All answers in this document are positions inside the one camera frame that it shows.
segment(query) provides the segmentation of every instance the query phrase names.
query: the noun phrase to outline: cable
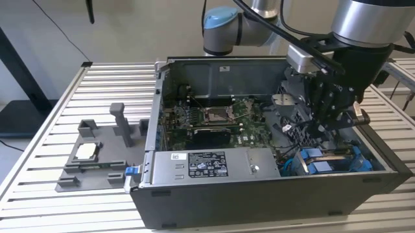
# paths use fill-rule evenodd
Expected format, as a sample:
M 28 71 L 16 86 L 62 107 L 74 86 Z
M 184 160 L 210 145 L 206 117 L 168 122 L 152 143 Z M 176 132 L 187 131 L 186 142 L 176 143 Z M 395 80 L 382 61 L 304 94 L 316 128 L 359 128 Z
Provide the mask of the cable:
M 46 11 L 43 10 L 43 8 L 40 7 L 40 5 L 38 4 L 38 2 L 35 0 L 32 0 L 32 2 L 36 4 L 36 6 L 39 7 L 39 9 L 42 10 L 42 12 L 44 13 L 44 15 L 48 17 L 48 19 L 52 21 L 52 23 L 55 24 L 55 26 L 58 27 L 58 29 L 60 30 L 60 32 L 63 33 L 63 35 L 66 36 L 67 40 L 70 41 L 70 43 L 76 47 L 78 51 L 84 55 L 86 59 L 88 60 L 88 62 L 91 61 L 90 58 L 86 56 L 86 54 L 83 53 L 83 51 L 80 50 L 80 48 L 74 44 L 74 42 L 70 40 L 70 37 L 67 36 L 67 34 L 64 33 L 64 31 L 62 30 L 62 28 L 58 26 L 58 24 L 55 23 L 55 21 L 52 20 L 52 18 L 47 15 Z
M 415 38 L 410 32 L 403 33 L 404 38 L 407 39 L 407 42 L 412 49 L 415 49 Z
M 410 100 L 407 100 L 407 101 L 404 102 L 403 109 L 402 109 L 403 111 L 407 110 L 407 107 L 408 107 L 410 102 L 411 102 Z
M 23 149 L 20 149 L 20 148 L 17 148 L 17 147 L 13 147 L 13 146 L 8 145 L 8 144 L 7 144 L 5 142 L 3 142 L 1 140 L 0 140 L 0 143 L 1 143 L 3 145 L 5 145 L 7 147 L 15 149 L 15 150 L 19 150 L 19 151 L 24 152 Z
M 399 84 L 400 84 L 400 81 L 398 81 L 398 83 L 396 83 L 396 86 L 395 86 L 394 91 L 392 91 L 392 93 L 391 93 L 390 100 L 392 100 L 392 97 L 394 97 L 394 95 L 395 95 L 395 91 L 396 91 L 396 88 L 398 88 Z
M 319 67 L 322 71 L 331 68 L 340 75 L 346 73 L 342 65 L 326 57 L 314 47 L 308 46 L 299 39 L 296 39 L 290 33 L 287 33 L 282 28 L 268 22 L 242 0 L 234 0 L 235 4 L 243 9 L 246 14 L 248 14 L 266 28 L 268 28 L 275 34 L 283 37 L 294 46 L 304 50 L 314 57 L 314 64 Z
M 286 153 L 282 154 L 280 156 L 284 157 L 284 156 L 290 153 L 290 151 L 292 151 L 299 145 L 300 145 L 300 144 L 296 143 L 296 144 L 292 146 L 292 148 L 291 148 L 290 150 L 287 150 Z
M 207 0 L 203 3 L 202 9 L 202 36 L 204 36 L 206 33 L 206 12 L 207 12 Z
M 290 27 L 286 23 L 284 20 L 284 0 L 280 0 L 280 5 L 279 5 L 279 18 L 280 18 L 280 23 L 283 24 L 284 28 L 287 28 L 291 32 L 300 34 L 300 35 L 306 35 L 306 36 L 316 36 L 316 35 L 322 35 L 322 34 L 316 34 L 316 33 L 307 33 L 303 31 L 299 31 L 296 29 L 294 29 L 292 27 Z

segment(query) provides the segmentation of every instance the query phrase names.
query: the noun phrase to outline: motherboard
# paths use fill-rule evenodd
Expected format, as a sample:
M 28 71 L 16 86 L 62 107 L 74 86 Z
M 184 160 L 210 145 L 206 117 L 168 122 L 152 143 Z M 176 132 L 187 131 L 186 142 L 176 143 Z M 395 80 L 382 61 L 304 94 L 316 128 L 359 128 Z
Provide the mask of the motherboard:
M 179 101 L 163 111 L 168 150 L 215 148 L 271 148 L 272 133 L 255 98 L 232 98 L 216 102 Z

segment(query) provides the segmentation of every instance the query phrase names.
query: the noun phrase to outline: power supply label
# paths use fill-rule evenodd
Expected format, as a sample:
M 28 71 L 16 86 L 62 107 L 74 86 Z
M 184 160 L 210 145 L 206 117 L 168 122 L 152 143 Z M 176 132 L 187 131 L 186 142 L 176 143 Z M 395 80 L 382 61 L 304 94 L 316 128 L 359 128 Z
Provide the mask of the power supply label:
M 188 153 L 188 176 L 191 178 L 228 176 L 226 153 Z

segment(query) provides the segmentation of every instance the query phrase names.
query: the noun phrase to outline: aluminum extrusion table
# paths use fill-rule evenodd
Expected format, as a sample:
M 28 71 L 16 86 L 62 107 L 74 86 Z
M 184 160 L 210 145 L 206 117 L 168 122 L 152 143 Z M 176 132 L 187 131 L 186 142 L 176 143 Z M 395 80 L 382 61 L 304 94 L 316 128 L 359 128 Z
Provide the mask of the aluminum extrusion table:
M 126 104 L 126 117 L 150 117 L 155 64 L 96 64 L 83 67 L 0 186 L 0 232 L 146 233 L 136 207 L 123 189 L 58 193 L 82 119 L 115 125 L 112 102 Z M 415 172 L 415 122 L 370 87 L 362 104 L 371 126 Z M 348 216 L 203 227 L 168 232 L 236 233 L 410 233 L 415 232 L 415 177 L 391 194 L 376 195 Z
M 415 58 L 394 58 L 383 69 L 415 92 Z

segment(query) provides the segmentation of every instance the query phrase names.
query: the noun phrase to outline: robotic arm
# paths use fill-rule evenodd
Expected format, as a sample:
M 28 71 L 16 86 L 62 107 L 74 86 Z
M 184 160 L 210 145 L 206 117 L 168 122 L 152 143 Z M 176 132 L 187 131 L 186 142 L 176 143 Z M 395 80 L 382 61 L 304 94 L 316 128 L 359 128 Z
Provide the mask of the robotic arm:
M 394 45 L 415 17 L 415 1 L 340 0 L 332 32 L 302 40 L 275 25 L 275 0 L 255 0 L 251 7 L 242 0 L 234 2 L 244 13 L 207 13 L 206 52 L 227 55 L 234 45 L 260 46 L 274 32 L 291 43 L 287 61 L 292 76 L 302 77 L 303 101 L 315 125 L 311 129 L 318 132 L 368 124 L 368 115 L 359 106 L 364 90 L 394 50 L 415 53 L 414 49 Z M 224 15 L 228 21 L 218 23 Z

